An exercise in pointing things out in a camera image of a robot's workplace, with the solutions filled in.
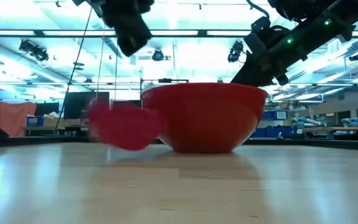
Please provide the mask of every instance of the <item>red plastic bowl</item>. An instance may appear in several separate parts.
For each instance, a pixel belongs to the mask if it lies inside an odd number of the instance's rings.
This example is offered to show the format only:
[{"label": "red plastic bowl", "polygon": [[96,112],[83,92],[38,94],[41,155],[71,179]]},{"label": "red plastic bowl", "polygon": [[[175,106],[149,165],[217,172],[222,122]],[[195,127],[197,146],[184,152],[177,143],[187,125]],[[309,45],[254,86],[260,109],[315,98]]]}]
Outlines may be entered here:
[{"label": "red plastic bowl", "polygon": [[268,94],[252,86],[189,83],[161,86],[141,95],[159,111],[159,138],[176,152],[223,153],[241,145],[257,127]]}]

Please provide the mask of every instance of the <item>laboratory room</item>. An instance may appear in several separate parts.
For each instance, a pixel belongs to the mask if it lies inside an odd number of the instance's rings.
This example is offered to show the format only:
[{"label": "laboratory room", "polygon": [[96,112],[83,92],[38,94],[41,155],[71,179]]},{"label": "laboratory room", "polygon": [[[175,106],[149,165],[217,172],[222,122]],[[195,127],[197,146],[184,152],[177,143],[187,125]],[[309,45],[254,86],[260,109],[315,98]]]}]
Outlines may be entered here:
[{"label": "laboratory room", "polygon": [[0,224],[358,224],[358,0],[0,0]]}]

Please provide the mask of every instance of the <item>ceiling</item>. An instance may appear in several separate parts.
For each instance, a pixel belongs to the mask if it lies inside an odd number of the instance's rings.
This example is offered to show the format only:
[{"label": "ceiling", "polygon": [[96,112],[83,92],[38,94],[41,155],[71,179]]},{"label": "ceiling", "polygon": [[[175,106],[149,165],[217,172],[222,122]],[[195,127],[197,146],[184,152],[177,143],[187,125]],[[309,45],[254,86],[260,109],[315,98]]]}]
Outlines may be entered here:
[{"label": "ceiling", "polygon": [[[254,2],[270,13],[274,24],[290,29],[296,25],[280,17],[267,0]],[[60,0],[59,4],[61,7],[56,6],[55,0],[20,0],[19,3],[0,0],[0,30],[60,30],[66,34],[68,30],[86,28],[90,12],[88,4],[77,7],[71,0]],[[250,10],[245,0],[157,0],[143,19],[151,30],[249,30],[250,25],[262,15]],[[103,29],[103,21],[92,13],[88,30]],[[11,98],[63,98],[67,87],[65,83],[69,81],[80,49],[82,38],[79,37],[0,35],[0,90],[11,93]],[[38,62],[34,57],[23,54],[19,50],[23,39],[46,48],[50,59]],[[158,85],[158,82],[144,82],[140,86],[141,78],[172,78],[190,82],[222,79],[230,82],[246,60],[243,55],[239,62],[228,63],[228,53],[236,40],[242,38],[159,35],[128,58],[114,47],[115,38],[87,37],[78,57],[78,62],[85,65],[83,70],[74,72],[73,82],[79,84],[71,87],[70,91],[98,88],[112,92],[117,100],[133,100],[139,99],[140,90]],[[161,49],[169,60],[153,61],[151,56],[155,49]],[[350,85],[358,82],[358,61],[348,59],[354,54],[358,54],[358,39],[344,44],[334,39],[311,53],[309,60],[297,62],[289,68],[290,85],[264,89],[270,93],[270,101],[321,101],[323,94],[330,97],[344,91],[355,91]],[[88,78],[93,84],[82,85]],[[28,85],[29,82],[41,85]]]}]

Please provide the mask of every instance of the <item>cable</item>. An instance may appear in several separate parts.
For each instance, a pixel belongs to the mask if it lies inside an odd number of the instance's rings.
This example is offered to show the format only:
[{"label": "cable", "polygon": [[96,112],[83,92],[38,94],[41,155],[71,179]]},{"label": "cable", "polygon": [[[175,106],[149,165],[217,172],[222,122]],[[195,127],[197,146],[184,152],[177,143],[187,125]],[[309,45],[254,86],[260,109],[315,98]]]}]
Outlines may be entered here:
[{"label": "cable", "polygon": [[114,91],[114,101],[116,100],[116,79],[118,76],[118,48],[115,50],[116,60],[115,60],[115,91]]},{"label": "cable", "polygon": [[256,10],[264,13],[264,15],[266,15],[267,19],[270,18],[269,13],[266,10],[264,10],[262,7],[260,7],[257,4],[251,2],[251,0],[247,0],[247,3],[251,6],[251,9],[255,8]]},{"label": "cable", "polygon": [[104,36],[105,36],[105,25],[104,25],[104,32],[103,32],[103,38],[102,38],[102,45],[101,45],[101,57],[100,57],[100,66],[98,67],[98,79],[97,79],[97,92],[96,92],[96,102],[98,100],[98,91],[100,87],[100,76],[101,76],[101,65],[103,63],[103,53],[104,53]]},{"label": "cable", "polygon": [[62,102],[61,113],[60,113],[59,119],[57,120],[57,124],[55,125],[54,131],[57,130],[57,128],[58,128],[58,126],[59,126],[59,123],[60,123],[60,120],[61,120],[62,113],[64,112],[65,102],[66,102],[66,100],[67,100],[67,93],[69,92],[69,86],[72,84],[72,78],[73,78],[73,74],[75,73],[75,69],[76,69],[76,67],[77,67],[77,63],[78,63],[78,61],[79,61],[80,51],[82,50],[83,43],[85,42],[86,31],[87,31],[87,27],[89,26],[89,23],[90,23],[90,18],[91,18],[91,15],[92,15],[92,11],[93,11],[93,8],[90,9],[89,18],[87,19],[87,23],[86,23],[86,27],[85,27],[85,32],[83,33],[83,37],[82,37],[82,43],[80,43],[80,47],[79,47],[77,59],[76,59],[74,65],[73,65],[71,77],[69,78],[69,82],[68,82],[67,91],[65,92],[64,100],[63,100],[63,102]]},{"label": "cable", "polygon": [[21,59],[23,59],[24,58],[24,56],[25,55],[27,55],[28,54],[28,52],[26,52],[26,53],[24,53],[24,54],[22,54],[21,55],[21,57],[19,57],[19,59],[17,59],[14,63],[17,63],[17,62],[19,62]]}]

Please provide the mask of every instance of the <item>bowl rim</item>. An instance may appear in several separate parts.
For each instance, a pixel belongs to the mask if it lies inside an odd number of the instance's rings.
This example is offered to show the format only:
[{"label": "bowl rim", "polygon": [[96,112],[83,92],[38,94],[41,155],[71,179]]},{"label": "bowl rim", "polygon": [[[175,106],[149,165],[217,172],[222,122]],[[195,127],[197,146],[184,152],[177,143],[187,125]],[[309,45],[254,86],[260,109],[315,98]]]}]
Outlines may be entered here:
[{"label": "bowl rim", "polygon": [[140,100],[143,99],[143,96],[145,94],[150,93],[153,90],[155,91],[156,89],[158,89],[160,91],[165,88],[172,88],[172,86],[183,86],[183,85],[210,85],[210,86],[225,85],[225,86],[237,86],[237,87],[242,87],[242,88],[251,88],[251,89],[254,89],[255,91],[261,92],[262,94],[264,94],[265,98],[268,98],[268,93],[265,90],[262,90],[261,88],[251,86],[251,85],[242,85],[242,84],[237,84],[237,83],[177,83],[177,84],[173,84],[173,85],[157,86],[157,87],[151,88],[149,90],[143,91],[140,94]]}]

